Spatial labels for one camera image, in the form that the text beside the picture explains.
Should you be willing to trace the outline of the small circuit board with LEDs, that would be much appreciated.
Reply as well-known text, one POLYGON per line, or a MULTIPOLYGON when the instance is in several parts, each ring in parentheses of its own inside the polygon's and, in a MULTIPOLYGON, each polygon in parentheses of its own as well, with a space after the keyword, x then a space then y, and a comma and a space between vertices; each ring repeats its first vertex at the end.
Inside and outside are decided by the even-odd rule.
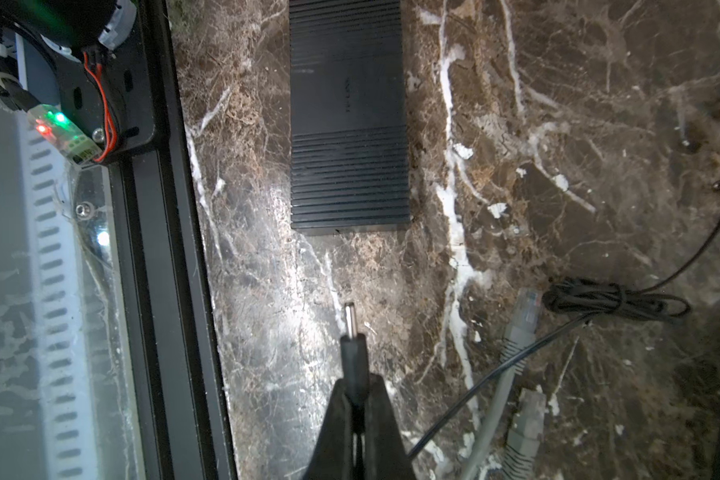
POLYGON ((38 104, 27 116, 41 137, 75 165, 92 164, 102 155, 99 145, 57 108, 38 104))

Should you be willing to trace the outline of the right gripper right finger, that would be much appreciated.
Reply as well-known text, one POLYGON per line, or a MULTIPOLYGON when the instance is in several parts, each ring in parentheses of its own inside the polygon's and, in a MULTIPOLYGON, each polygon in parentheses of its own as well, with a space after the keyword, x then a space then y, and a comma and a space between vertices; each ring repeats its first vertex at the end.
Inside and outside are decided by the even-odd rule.
POLYGON ((410 479, 416 476, 408 458, 383 378, 371 374, 363 406, 363 478, 410 479))

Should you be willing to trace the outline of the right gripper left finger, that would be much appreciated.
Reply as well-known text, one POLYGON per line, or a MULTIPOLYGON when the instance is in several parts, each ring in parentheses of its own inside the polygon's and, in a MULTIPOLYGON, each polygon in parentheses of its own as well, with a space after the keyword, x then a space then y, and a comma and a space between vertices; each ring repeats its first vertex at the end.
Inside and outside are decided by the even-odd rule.
POLYGON ((346 382, 335 382, 304 479, 353 479, 353 404, 346 382))

